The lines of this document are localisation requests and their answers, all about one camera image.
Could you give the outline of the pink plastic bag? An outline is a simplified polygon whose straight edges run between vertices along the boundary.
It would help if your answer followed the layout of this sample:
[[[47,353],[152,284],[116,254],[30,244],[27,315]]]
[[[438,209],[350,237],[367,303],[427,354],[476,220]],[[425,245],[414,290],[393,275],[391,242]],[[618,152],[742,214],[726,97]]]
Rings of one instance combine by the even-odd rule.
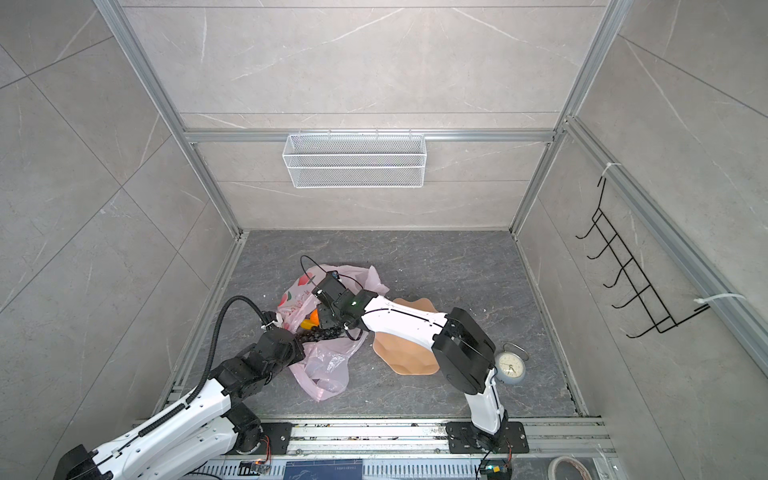
[[[314,266],[301,275],[285,291],[277,313],[282,327],[298,335],[304,330],[300,324],[320,305],[312,290],[325,277],[323,270],[332,265]],[[361,289],[384,295],[389,288],[381,282],[374,266],[367,268],[341,265],[336,268],[342,283],[353,292]],[[324,401],[342,393],[349,382],[348,360],[364,345],[367,333],[356,329],[349,338],[342,334],[336,339],[308,341],[303,344],[305,358],[290,366],[299,386],[315,401]]]

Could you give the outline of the pink scalloped plate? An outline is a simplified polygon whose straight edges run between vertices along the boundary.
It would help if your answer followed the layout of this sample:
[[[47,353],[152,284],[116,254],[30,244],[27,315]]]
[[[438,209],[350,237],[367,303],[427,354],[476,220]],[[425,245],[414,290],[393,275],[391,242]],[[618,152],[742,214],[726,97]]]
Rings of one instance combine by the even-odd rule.
[[[425,376],[439,371],[430,349],[391,334],[376,332],[373,350],[398,375]]]

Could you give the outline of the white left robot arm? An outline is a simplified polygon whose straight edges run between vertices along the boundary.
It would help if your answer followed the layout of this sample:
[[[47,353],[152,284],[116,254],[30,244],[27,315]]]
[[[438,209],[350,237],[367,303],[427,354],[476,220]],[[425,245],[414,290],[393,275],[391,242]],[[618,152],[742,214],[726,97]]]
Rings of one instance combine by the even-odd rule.
[[[263,333],[223,361],[195,388],[133,430],[92,450],[78,445],[59,460],[56,479],[179,479],[234,451],[270,451],[270,440],[244,400],[303,358],[302,345],[266,314]]]

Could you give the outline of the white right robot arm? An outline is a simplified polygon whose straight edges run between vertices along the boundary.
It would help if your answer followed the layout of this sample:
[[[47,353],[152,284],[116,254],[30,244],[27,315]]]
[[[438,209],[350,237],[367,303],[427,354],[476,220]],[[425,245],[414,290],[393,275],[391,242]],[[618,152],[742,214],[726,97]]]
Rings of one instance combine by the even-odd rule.
[[[376,292],[353,292],[335,272],[312,290],[320,318],[346,330],[384,333],[430,350],[447,381],[464,393],[478,433],[497,437],[507,420],[496,386],[495,344],[461,308],[426,312],[400,305]]]

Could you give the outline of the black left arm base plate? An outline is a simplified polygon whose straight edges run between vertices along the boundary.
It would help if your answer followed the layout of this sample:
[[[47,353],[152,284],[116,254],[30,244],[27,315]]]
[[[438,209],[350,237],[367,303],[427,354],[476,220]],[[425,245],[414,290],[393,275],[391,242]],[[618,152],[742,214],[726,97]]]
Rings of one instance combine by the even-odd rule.
[[[290,422],[262,423],[238,435],[234,450],[241,455],[286,455],[293,424]]]

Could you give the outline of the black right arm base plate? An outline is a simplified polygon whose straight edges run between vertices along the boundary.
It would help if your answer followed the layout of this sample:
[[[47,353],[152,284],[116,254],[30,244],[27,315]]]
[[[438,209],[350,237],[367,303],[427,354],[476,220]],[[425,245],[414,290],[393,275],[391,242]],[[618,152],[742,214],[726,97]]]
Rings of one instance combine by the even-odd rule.
[[[452,454],[530,452],[527,434],[520,422],[507,421],[495,434],[486,433],[471,422],[448,422],[445,430]]]

